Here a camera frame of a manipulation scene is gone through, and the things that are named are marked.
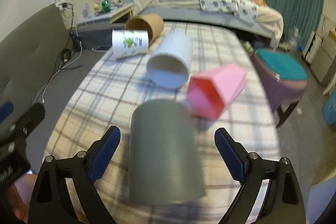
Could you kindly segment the person's hand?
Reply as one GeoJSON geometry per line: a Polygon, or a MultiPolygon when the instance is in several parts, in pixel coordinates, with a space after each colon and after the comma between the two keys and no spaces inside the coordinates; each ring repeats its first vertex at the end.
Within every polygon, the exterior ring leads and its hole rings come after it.
{"type": "Polygon", "coordinates": [[[25,173],[7,191],[14,215],[24,223],[28,223],[29,205],[36,180],[37,175],[25,173]]]}

